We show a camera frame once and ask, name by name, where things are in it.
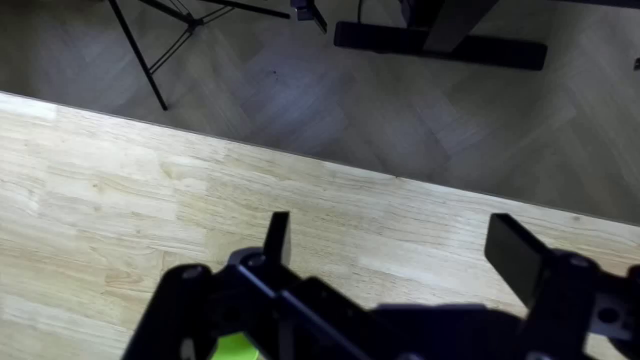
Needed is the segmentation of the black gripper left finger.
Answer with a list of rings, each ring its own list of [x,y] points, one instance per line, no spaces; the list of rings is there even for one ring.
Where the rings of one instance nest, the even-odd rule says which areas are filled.
[[[225,267],[229,272],[260,278],[260,279],[287,279],[289,262],[289,213],[273,211],[264,236],[264,241],[253,247],[233,249]]]

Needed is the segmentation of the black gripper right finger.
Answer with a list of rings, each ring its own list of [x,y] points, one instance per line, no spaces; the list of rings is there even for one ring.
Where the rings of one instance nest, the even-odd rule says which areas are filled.
[[[513,216],[489,216],[483,255],[529,312],[592,312],[597,266],[577,251],[545,245]]]

